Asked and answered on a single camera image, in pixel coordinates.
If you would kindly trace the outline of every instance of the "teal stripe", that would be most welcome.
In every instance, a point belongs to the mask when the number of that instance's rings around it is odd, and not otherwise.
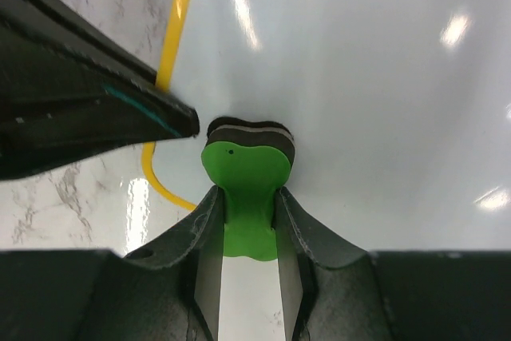
[[[172,135],[174,135],[177,138],[181,138],[181,134],[178,133],[174,128],[169,127],[163,120],[161,120],[154,112],[150,111],[149,109],[145,108],[142,104],[140,104],[138,101],[133,100],[131,97],[128,97],[124,95],[122,92],[119,92],[117,89],[111,87],[110,85],[103,85],[103,88],[105,91],[116,97],[119,100],[122,100],[124,103],[129,104],[139,111],[141,111],[145,116],[150,118],[151,120],[155,121],[159,125],[161,125],[163,128],[167,129]]]

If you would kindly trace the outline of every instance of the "white glossy surface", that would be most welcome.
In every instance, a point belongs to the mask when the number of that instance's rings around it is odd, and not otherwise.
[[[288,187],[364,248],[511,248],[511,0],[191,0],[172,90],[295,135]],[[154,169],[198,202],[197,140]]]

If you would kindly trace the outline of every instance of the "small hole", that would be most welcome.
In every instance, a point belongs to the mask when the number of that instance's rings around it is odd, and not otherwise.
[[[129,253],[126,258],[131,260],[142,260],[142,259],[148,259],[154,255],[154,252],[151,249],[148,248],[138,248],[137,250]]]

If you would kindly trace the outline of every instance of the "green plastic piece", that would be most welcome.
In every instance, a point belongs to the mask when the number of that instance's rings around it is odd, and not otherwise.
[[[202,164],[225,194],[224,256],[276,259],[271,222],[275,191],[291,172],[286,155],[270,146],[217,141],[204,148]]]

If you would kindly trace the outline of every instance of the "white marble surface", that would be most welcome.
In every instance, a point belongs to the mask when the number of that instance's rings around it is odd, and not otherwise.
[[[172,0],[63,1],[157,67]],[[1,183],[0,248],[111,248],[124,255],[160,235],[188,212],[153,190],[140,158],[135,145]],[[220,341],[283,339],[276,268],[276,262],[224,261]]]

